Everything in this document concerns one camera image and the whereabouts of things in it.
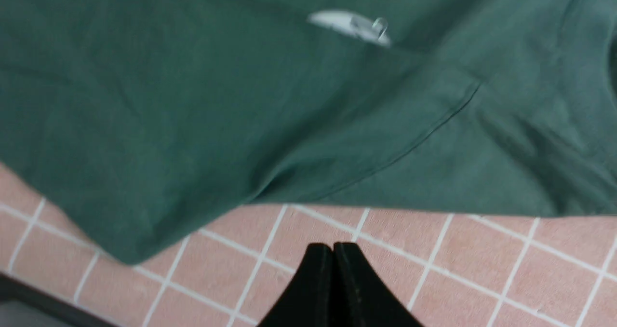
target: green fabric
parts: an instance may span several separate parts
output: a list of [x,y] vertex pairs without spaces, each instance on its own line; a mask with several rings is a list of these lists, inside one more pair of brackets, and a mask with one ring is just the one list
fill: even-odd
[[[392,48],[306,22],[325,9],[384,17]],[[617,0],[0,0],[0,160],[125,263],[251,203],[614,215],[616,22]]]

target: black object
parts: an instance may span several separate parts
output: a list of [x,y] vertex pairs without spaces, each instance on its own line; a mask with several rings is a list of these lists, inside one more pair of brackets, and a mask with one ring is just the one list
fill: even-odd
[[0,327],[116,327],[0,274]]
[[258,327],[422,327],[355,243],[310,244]]

